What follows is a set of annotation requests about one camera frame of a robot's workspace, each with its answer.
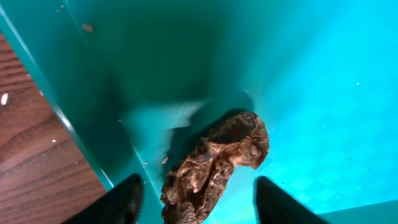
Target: wooden surface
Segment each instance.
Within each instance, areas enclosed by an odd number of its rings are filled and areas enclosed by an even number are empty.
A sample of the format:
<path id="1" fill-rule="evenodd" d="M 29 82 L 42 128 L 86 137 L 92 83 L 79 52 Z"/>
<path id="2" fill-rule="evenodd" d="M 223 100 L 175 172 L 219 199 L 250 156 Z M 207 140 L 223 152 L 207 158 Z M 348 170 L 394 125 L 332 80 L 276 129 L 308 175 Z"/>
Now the wooden surface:
<path id="1" fill-rule="evenodd" d="M 0 36 L 0 223 L 60 223 L 100 198 L 101 185 Z"/>

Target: turquoise surface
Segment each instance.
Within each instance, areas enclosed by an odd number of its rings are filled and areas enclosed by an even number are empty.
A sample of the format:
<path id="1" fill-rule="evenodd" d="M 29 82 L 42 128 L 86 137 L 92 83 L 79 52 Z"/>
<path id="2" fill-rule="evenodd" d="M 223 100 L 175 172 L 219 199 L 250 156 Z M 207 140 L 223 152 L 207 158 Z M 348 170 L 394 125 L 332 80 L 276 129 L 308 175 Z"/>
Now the turquoise surface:
<path id="1" fill-rule="evenodd" d="M 396 207 L 397 1 L 0 6 L 2 32 L 104 186 L 144 177 L 141 223 L 161 222 L 164 174 L 237 108 L 264 120 L 270 153 L 235 170 L 206 223 L 255 223 L 259 175 L 315 213 L 345 210 L 333 223 Z"/>

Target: turquoise plastic floor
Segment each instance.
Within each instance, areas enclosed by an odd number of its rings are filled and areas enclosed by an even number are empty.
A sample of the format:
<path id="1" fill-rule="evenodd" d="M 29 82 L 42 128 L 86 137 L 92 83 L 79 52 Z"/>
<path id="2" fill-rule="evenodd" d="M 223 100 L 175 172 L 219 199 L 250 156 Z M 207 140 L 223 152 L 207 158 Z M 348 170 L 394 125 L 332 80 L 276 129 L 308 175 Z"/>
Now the turquoise plastic floor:
<path id="1" fill-rule="evenodd" d="M 336 7 L 333 16 L 330 7 Z M 127 114 L 126 126 L 140 123 L 145 130 L 147 139 L 136 150 L 147 161 L 158 196 L 164 183 L 161 161 L 173 159 L 167 154 L 170 144 L 175 147 L 173 138 L 189 136 L 227 108 L 240 106 L 264 120 L 270 154 L 258 170 L 236 169 L 207 223 L 254 223 L 252 186 L 259 175 L 272 178 L 315 213 L 397 200 L 398 26 L 384 22 L 398 21 L 394 8 L 340 2 L 318 8 L 313 24 L 305 26 L 308 18 L 300 18 L 312 8 L 304 7 L 296 12 L 297 20 L 274 35 L 275 45 L 258 46 L 253 58 L 259 60 L 245 62 L 246 76 L 227 99 L 149 106 Z M 317 24 L 322 27 L 311 43 L 286 38 L 307 38 L 306 27 Z M 305 50 L 295 49 L 300 44 Z M 299 57 L 284 63 L 298 51 Z M 269 72 L 283 78 L 258 75 Z M 200 117 L 203 108 L 214 116 Z M 193 123 L 199 127 L 190 128 Z"/>

